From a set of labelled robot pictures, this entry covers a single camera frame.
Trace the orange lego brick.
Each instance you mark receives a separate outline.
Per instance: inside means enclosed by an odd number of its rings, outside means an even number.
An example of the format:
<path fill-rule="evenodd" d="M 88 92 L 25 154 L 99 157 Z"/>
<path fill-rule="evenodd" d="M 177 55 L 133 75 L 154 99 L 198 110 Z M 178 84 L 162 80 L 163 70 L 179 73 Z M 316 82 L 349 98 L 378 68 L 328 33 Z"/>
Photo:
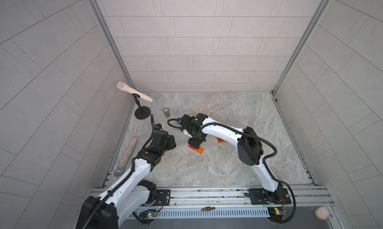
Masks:
<path fill-rule="evenodd" d="M 204 152 L 204 149 L 200 147 L 198 149 L 195 149 L 195 151 L 201 155 Z"/>

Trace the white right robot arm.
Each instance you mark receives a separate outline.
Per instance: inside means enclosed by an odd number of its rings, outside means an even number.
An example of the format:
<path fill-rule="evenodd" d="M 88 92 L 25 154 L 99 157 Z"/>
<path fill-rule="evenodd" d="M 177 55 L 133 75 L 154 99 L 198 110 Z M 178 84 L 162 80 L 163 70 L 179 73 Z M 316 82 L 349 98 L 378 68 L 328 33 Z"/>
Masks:
<path fill-rule="evenodd" d="M 267 144 L 276 155 L 277 150 L 266 140 L 258 137 L 251 127 L 245 129 L 234 128 L 219 123 L 205 114 L 199 113 L 197 116 L 184 115 L 177 119 L 181 130 L 189 136 L 188 144 L 198 150 L 208 135 L 222 139 L 237 148 L 240 161 L 254 170 L 261 181 L 262 188 L 270 193 L 276 193 L 281 188 L 281 183 L 275 178 L 265 164 L 264 151 L 262 144 Z"/>

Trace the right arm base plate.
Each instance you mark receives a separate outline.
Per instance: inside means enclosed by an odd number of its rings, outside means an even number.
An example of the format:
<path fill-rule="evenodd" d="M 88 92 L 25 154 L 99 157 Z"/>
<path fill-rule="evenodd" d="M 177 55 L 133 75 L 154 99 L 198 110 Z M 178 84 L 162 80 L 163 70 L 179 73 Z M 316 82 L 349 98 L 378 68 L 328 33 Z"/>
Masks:
<path fill-rule="evenodd" d="M 286 188 L 282 188 L 280 192 L 273 193 L 266 190 L 253 188 L 249 189 L 247 196 L 250 198 L 252 205 L 287 205 L 292 204 L 292 198 Z"/>

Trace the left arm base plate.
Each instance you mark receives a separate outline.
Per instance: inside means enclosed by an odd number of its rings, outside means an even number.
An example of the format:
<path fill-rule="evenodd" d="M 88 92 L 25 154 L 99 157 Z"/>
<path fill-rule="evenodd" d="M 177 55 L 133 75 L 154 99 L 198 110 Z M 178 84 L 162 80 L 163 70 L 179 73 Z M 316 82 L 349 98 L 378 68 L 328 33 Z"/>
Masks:
<path fill-rule="evenodd" d="M 171 190 L 156 190 L 149 192 L 149 198 L 142 206 L 146 207 L 159 207 L 168 206 L 170 204 Z"/>

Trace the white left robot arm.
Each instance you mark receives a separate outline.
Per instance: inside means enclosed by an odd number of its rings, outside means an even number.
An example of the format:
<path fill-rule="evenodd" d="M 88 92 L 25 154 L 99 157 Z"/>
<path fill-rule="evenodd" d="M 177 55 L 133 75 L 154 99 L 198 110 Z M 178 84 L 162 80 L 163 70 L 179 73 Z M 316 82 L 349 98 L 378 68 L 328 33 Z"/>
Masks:
<path fill-rule="evenodd" d="M 139 206 L 153 203 L 156 184 L 144 178 L 167 151 L 175 148 L 175 138 L 168 132 L 158 130 L 152 133 L 132 159 L 131 168 L 98 197 L 89 196 L 85 200 L 76 228 L 117 229 Z"/>

